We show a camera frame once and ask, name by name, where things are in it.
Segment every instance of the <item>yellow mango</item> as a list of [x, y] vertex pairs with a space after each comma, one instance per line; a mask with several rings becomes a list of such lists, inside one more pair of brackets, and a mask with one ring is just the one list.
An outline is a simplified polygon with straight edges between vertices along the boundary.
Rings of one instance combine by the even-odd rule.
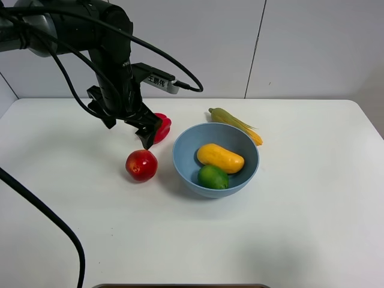
[[221, 146], [210, 143], [201, 146], [197, 159], [204, 165], [214, 165], [227, 174], [239, 172], [244, 166], [244, 158]]

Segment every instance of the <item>blue bowl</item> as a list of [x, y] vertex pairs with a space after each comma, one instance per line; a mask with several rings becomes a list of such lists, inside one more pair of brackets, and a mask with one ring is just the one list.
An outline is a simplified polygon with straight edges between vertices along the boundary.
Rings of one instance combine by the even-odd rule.
[[[216, 190], [199, 185], [197, 174], [203, 165], [197, 159], [197, 151], [205, 144], [215, 143], [241, 155], [245, 164], [236, 174], [229, 175], [229, 188]], [[173, 165], [186, 186], [193, 192], [221, 198], [232, 195], [248, 184], [259, 166], [259, 152], [254, 142], [240, 129], [222, 123], [204, 123], [185, 130], [173, 146]]]

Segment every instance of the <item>white table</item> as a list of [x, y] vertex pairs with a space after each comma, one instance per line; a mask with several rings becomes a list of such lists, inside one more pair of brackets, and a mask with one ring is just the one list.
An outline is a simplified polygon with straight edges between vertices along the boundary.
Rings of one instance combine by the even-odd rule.
[[[84, 287], [262, 283], [271, 288], [384, 287], [384, 141], [343, 100], [148, 99], [172, 121], [151, 151], [155, 178], [130, 182], [135, 129], [108, 130], [71, 99], [19, 100], [0, 119], [0, 166], [73, 228]], [[188, 193], [172, 145], [222, 107], [259, 128], [260, 166], [239, 193]], [[67, 237], [0, 184], [0, 286], [76, 286]]]

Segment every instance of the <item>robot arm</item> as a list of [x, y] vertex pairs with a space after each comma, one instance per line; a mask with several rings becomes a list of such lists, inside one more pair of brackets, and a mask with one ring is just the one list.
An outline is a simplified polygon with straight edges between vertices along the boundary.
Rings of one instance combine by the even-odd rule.
[[[110, 25], [115, 30], [117, 28], [122, 34], [125, 32], [125, 35], [107, 29], [106, 25], [97, 25], [98, 22]], [[174, 76], [146, 64], [131, 64], [130, 39], [136, 39], [132, 36], [133, 23], [122, 8], [108, 2], [18, 0], [15, 7], [0, 11], [0, 51], [29, 48], [43, 57], [49, 56], [52, 51], [56, 55], [70, 53], [67, 47], [55, 41], [48, 41], [46, 45], [50, 49], [47, 49], [28, 27], [37, 28], [77, 51], [89, 52], [91, 61], [100, 71], [97, 74], [100, 87], [93, 86], [87, 90], [92, 99], [88, 108], [109, 129], [116, 124], [117, 119], [138, 128], [136, 134], [145, 149], [152, 146], [156, 131], [161, 126], [161, 119], [143, 103], [140, 83], [146, 82], [173, 94], [177, 93], [179, 87], [197, 92], [203, 90], [200, 82], [177, 61], [176, 64], [192, 77], [199, 89], [191, 88], [177, 81]], [[168, 60], [173, 59], [164, 52], [162, 54]]]

